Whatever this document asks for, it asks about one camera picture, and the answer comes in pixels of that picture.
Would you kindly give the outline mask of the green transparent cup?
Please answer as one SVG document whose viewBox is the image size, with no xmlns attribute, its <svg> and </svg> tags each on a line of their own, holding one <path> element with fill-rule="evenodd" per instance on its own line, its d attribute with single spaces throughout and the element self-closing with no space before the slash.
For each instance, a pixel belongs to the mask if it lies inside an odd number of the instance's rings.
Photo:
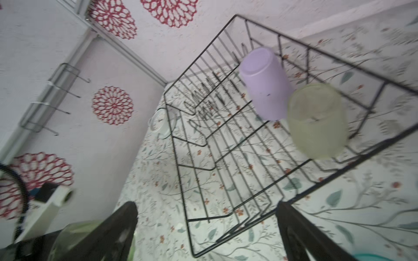
<svg viewBox="0 0 418 261">
<path fill-rule="evenodd" d="M 78 245 L 88 234 L 96 229 L 102 220 L 84 221 L 67 225 L 58 235 L 52 245 L 48 261 L 60 260 L 68 251 Z M 126 229 L 120 235 L 119 239 L 113 244 L 112 251 L 102 257 L 102 261 L 118 261 L 117 254 L 122 250 L 126 243 L 129 230 Z"/>
</svg>

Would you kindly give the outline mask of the pale yellow textured cup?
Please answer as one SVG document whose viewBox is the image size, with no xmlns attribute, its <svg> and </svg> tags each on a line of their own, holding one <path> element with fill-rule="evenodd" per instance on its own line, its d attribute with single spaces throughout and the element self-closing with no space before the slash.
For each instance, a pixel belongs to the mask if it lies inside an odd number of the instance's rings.
<svg viewBox="0 0 418 261">
<path fill-rule="evenodd" d="M 336 157 L 348 142 L 342 97 L 330 84 L 297 89 L 288 100 L 287 122 L 295 147 L 311 159 Z"/>
</svg>

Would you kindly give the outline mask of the teal transparent cup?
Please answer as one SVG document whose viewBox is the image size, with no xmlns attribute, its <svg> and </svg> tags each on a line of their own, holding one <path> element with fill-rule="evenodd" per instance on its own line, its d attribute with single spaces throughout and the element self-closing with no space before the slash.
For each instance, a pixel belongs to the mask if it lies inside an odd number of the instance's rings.
<svg viewBox="0 0 418 261">
<path fill-rule="evenodd" d="M 377 254 L 371 254 L 371 253 L 358 253 L 354 254 L 353 257 L 357 261 L 393 261 L 389 258 L 377 255 Z"/>
</svg>

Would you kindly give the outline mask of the white round gauge clock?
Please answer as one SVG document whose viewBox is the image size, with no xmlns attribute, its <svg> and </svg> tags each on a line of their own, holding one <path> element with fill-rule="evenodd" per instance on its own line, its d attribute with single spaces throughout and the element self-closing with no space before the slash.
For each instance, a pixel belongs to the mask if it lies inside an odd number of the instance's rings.
<svg viewBox="0 0 418 261">
<path fill-rule="evenodd" d="M 170 121 L 168 111 L 165 108 L 159 108 L 148 121 L 149 129 L 160 139 L 166 139 L 170 135 Z"/>
</svg>

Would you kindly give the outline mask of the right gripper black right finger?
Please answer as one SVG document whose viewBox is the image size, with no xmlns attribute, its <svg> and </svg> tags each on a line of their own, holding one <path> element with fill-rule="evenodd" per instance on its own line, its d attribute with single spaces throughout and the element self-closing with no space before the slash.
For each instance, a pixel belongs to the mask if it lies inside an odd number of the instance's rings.
<svg viewBox="0 0 418 261">
<path fill-rule="evenodd" d="M 279 202 L 278 220 L 287 259 L 290 261 L 354 261 L 314 224 L 287 202 Z"/>
</svg>

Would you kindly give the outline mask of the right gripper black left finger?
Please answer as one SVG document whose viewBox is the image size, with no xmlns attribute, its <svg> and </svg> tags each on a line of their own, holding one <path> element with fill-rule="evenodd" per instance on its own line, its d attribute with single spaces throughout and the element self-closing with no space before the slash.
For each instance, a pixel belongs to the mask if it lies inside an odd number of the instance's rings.
<svg viewBox="0 0 418 261">
<path fill-rule="evenodd" d="M 137 206 L 125 202 L 70 249 L 60 261 L 127 261 L 137 225 Z"/>
</svg>

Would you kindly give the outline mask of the lavender plastic cup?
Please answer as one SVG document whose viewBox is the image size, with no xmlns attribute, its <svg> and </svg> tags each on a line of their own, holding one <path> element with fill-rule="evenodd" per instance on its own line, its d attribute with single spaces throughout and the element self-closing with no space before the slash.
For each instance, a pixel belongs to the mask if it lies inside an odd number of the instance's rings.
<svg viewBox="0 0 418 261">
<path fill-rule="evenodd" d="M 256 113 L 264 120 L 282 120 L 294 92 L 284 68 L 272 49 L 259 47 L 248 53 L 239 66 Z"/>
</svg>

